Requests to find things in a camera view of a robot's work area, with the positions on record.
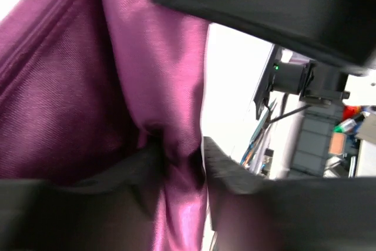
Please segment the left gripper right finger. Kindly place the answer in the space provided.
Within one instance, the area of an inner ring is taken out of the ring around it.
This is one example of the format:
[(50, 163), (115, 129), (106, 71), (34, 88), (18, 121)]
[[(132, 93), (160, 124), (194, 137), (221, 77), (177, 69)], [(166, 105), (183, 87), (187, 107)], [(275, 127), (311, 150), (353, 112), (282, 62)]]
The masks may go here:
[(220, 250), (375, 249), (375, 179), (268, 180), (203, 146)]

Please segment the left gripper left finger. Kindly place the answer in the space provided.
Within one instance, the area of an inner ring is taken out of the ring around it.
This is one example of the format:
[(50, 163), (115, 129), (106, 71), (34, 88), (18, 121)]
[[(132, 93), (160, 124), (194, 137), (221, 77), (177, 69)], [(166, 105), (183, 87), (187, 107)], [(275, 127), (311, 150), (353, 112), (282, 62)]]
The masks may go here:
[(1, 249), (150, 250), (162, 174), (151, 142), (71, 187), (1, 180)]

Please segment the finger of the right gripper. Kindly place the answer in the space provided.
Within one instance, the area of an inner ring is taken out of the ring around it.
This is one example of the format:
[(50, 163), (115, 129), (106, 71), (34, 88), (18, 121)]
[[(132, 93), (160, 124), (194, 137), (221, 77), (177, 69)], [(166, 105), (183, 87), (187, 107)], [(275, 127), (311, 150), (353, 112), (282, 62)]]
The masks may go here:
[(375, 0), (154, 0), (348, 71), (375, 67)]

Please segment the purple cloth napkin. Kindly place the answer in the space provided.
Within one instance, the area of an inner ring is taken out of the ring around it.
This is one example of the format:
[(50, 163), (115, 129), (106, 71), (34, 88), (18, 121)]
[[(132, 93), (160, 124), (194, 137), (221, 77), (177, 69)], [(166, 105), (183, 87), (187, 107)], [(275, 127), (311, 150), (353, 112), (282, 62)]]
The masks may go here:
[(207, 28), (151, 0), (21, 0), (1, 23), (1, 180), (71, 187), (156, 142), (150, 250), (200, 250)]

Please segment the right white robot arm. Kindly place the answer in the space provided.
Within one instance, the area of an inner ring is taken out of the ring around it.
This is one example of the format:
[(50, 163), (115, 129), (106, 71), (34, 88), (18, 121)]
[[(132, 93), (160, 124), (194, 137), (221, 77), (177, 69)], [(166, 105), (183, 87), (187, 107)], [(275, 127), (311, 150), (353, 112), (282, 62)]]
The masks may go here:
[(291, 66), (272, 54), (254, 98), (257, 113), (270, 91), (313, 105), (350, 99), (347, 76), (365, 75), (375, 62), (375, 0), (154, 1), (310, 58)]

